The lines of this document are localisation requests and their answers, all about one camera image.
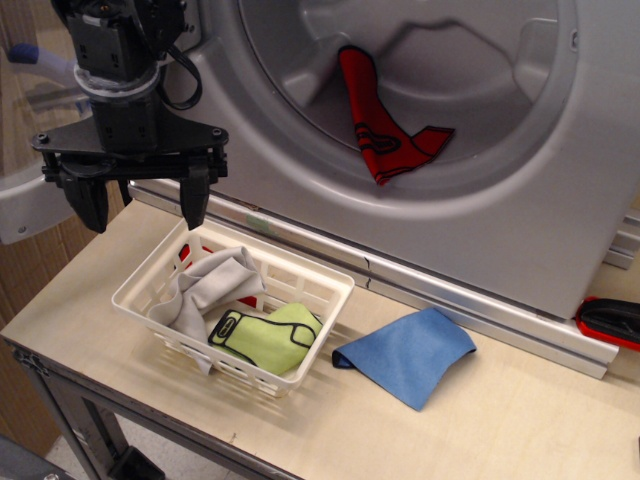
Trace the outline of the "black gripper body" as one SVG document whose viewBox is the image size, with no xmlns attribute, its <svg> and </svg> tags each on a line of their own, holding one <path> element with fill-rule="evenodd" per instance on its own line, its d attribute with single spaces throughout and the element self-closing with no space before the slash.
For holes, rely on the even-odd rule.
<svg viewBox="0 0 640 480">
<path fill-rule="evenodd" d="M 228 175 L 228 133 L 185 119 L 155 96 L 132 103 L 95 103 L 92 116 L 31 140 L 43 172 L 59 183 L 79 180 L 184 179 L 202 165 L 207 182 Z"/>
</svg>

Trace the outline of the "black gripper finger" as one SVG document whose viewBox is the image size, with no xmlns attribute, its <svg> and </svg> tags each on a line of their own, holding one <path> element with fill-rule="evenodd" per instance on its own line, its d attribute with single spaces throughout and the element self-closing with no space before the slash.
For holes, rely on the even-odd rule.
<svg viewBox="0 0 640 480">
<path fill-rule="evenodd" d="M 101 179 L 62 175 L 61 186 L 66 200 L 82 223 L 93 232 L 104 233 L 109 214 L 106 183 Z"/>
<path fill-rule="evenodd" d="M 206 165 L 193 164 L 179 180 L 181 213 L 188 229 L 202 225 L 209 198 L 209 171 Z"/>
</svg>

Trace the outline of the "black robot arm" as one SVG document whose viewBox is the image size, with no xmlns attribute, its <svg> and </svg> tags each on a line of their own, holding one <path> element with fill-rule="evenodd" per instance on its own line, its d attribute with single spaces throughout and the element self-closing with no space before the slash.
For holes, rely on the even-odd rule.
<svg viewBox="0 0 640 480">
<path fill-rule="evenodd" d="M 106 185 L 173 179 L 189 229 L 205 218 L 212 184 L 227 176 L 228 133 L 180 117 L 200 101 L 202 78 L 176 42 L 185 1 L 56 1 L 76 54 L 74 78 L 90 118 L 37 134 L 46 181 L 84 225 L 105 231 Z"/>
</svg>

